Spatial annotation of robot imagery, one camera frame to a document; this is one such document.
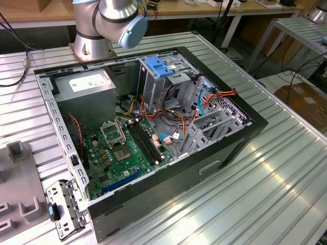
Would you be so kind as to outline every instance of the aluminum extrusion table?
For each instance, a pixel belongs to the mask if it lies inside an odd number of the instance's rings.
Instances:
[[[247,72],[252,68],[259,53],[275,28],[280,29],[282,33],[279,35],[267,55],[272,53],[278,47],[285,35],[289,35],[307,47],[307,50],[302,55],[302,58],[300,59],[301,62],[297,67],[305,62],[305,57],[309,54],[310,50],[315,51],[319,55],[325,54],[324,57],[327,57],[327,45],[322,42],[322,38],[327,36],[327,23],[316,24],[305,17],[273,19],[249,60],[245,69]]]
[[[269,125],[219,173],[102,244],[315,244],[327,229],[327,139],[199,35],[144,38],[118,55],[186,46]],[[16,81],[24,53],[1,55],[0,83]],[[44,189],[70,179],[33,69],[75,63],[68,47],[31,52],[21,84],[0,89],[0,145],[28,141]],[[58,244],[48,220],[5,244]],[[90,224],[63,244],[95,244]]]

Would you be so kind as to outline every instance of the blue tab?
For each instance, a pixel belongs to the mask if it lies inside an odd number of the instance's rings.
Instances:
[[[160,60],[158,57],[145,58],[145,61],[147,62],[151,70],[153,70],[156,73],[157,77],[159,78],[174,74],[174,71],[169,70],[166,67],[165,63],[162,60]]]
[[[53,209],[52,206],[49,207],[49,214],[52,215],[53,214]]]

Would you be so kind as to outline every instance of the yellow cable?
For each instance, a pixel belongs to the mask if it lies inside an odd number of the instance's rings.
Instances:
[[[128,112],[124,113],[125,116],[127,116],[127,115],[129,115],[129,114],[132,113],[133,105],[134,105],[134,100],[132,100],[131,107],[129,108]]]

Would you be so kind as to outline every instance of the cardboard box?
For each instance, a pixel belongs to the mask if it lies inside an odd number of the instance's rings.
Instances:
[[[41,12],[51,0],[0,0],[0,5]]]
[[[275,95],[286,102],[289,86],[284,86]],[[321,133],[327,132],[327,100],[307,83],[291,87],[288,106]]]

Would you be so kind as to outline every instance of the gray foam tray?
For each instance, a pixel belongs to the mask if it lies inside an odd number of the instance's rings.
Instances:
[[[0,149],[0,242],[49,217],[31,147],[20,141]]]

